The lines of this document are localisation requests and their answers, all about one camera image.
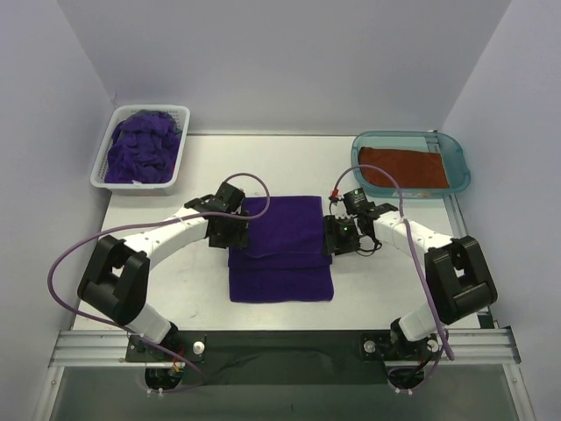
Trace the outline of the purple cloth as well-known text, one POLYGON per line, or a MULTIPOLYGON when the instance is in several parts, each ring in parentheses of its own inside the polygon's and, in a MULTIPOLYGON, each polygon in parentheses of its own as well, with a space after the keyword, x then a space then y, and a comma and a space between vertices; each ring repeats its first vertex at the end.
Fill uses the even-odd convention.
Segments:
POLYGON ((319 196, 273 196, 248 225, 248 245, 230 249, 229 295, 234 303, 329 302, 334 296, 323 252, 319 196))

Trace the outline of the brown towel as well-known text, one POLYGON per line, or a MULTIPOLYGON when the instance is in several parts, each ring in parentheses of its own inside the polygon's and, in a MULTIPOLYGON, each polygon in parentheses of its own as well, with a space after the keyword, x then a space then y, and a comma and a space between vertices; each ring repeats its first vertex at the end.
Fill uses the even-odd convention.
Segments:
POLYGON ((362 147, 359 165, 371 165, 389 173, 402 189, 448 189, 441 155, 403 149, 362 147))

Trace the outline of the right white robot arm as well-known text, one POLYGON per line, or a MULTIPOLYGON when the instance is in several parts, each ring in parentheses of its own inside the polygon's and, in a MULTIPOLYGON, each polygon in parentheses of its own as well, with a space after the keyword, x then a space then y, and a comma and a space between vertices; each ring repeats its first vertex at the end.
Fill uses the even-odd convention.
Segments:
POLYGON ((495 303, 498 291, 479 242, 453 238, 411 221, 390 203, 377 205, 362 188, 334 190, 323 218, 327 254, 376 253, 392 246, 410 257, 421 276, 426 303, 397 319, 391 330, 413 343, 495 303))

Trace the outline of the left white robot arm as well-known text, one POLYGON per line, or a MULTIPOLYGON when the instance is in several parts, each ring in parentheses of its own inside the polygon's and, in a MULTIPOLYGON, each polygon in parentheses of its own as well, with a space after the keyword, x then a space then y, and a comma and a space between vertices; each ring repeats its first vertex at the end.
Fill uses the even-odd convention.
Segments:
POLYGON ((210 247, 247 245, 240 216, 245 193, 222 182, 213 195, 192 199, 165 226, 117 239, 97 241, 77 295, 111 322, 153 343, 170 346, 177 327, 147 303, 150 271, 183 247, 207 239, 210 247))

